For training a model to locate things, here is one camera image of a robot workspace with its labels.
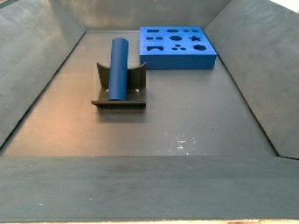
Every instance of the blue cylinder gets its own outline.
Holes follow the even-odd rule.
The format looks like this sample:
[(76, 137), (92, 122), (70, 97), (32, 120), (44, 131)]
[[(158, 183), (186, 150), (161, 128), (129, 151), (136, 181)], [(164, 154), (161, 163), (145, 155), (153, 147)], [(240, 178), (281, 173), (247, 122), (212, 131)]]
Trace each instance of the blue cylinder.
[(108, 77), (108, 100), (126, 99), (126, 54), (128, 41), (124, 38), (112, 40), (110, 65)]

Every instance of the metal panel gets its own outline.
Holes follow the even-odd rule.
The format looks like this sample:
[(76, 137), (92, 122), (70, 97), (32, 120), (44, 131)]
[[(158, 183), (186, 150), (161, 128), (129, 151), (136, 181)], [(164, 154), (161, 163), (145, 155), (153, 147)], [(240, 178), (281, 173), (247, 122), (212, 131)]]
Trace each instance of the metal panel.
[(213, 70), (146, 71), (146, 107), (97, 109), (98, 62), (110, 41), (129, 41), (138, 66), (138, 32), (93, 31), (82, 37), (36, 103), (4, 156), (273, 156), (229, 74)]
[(0, 0), (0, 9), (18, 0)]
[(85, 30), (45, 0), (1, 8), (0, 30), (1, 145)]
[(205, 29), (256, 119), (284, 157), (299, 158), (299, 15), (235, 0)]
[(57, 0), (89, 30), (138, 30), (150, 25), (205, 27), (229, 0)]
[(6, 157), (0, 221), (299, 219), (297, 170), (279, 157)]

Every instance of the cutout hole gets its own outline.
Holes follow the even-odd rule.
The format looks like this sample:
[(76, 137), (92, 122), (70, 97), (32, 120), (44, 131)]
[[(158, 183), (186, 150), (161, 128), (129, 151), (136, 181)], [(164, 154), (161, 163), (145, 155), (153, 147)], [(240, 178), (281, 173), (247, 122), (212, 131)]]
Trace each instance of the cutout hole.
[(201, 41), (201, 38), (194, 37), (194, 36), (192, 36), (189, 39), (190, 39), (190, 41)]
[(169, 39), (173, 40), (173, 41), (182, 40), (182, 38), (180, 36), (170, 36)]
[(178, 32), (177, 30), (166, 30), (166, 32)]
[(157, 49), (157, 50), (162, 51), (164, 50), (164, 47), (162, 46), (158, 46), (158, 45), (149, 45), (146, 47), (146, 51), (148, 52), (152, 51), (153, 49)]
[(205, 45), (194, 45), (193, 49), (197, 50), (197, 51), (205, 51), (206, 47), (205, 47)]
[(158, 32), (158, 30), (146, 30), (146, 32)]

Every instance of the star-shaped hole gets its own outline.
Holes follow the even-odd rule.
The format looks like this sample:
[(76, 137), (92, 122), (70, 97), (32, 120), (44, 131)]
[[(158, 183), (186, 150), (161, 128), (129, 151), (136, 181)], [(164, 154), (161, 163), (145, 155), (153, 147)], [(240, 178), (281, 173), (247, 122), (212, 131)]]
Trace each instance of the star-shaped hole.
[(194, 36), (192, 36), (189, 39), (190, 39), (190, 41), (201, 41), (201, 38), (197, 38)]

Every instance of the black stand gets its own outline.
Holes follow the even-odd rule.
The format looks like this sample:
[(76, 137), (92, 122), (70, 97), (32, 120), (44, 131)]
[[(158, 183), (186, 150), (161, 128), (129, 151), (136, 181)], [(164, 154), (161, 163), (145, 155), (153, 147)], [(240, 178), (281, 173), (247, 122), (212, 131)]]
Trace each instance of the black stand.
[(90, 103), (100, 108), (144, 108), (145, 107), (145, 63), (126, 70), (125, 101), (108, 100), (108, 76), (109, 68), (97, 63), (97, 75), (101, 89), (98, 97)]

